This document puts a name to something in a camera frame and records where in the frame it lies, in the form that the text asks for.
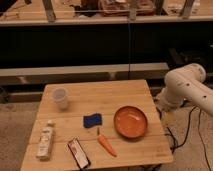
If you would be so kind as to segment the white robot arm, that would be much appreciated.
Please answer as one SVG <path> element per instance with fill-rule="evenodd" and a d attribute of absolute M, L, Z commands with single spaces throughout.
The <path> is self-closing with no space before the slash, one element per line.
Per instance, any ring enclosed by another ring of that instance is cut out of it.
<path fill-rule="evenodd" d="M 157 108 L 173 111 L 188 100 L 213 116 L 213 89 L 203 84 L 205 79 L 206 71 L 197 63 L 169 71 L 164 77 L 165 87 L 156 96 Z"/>

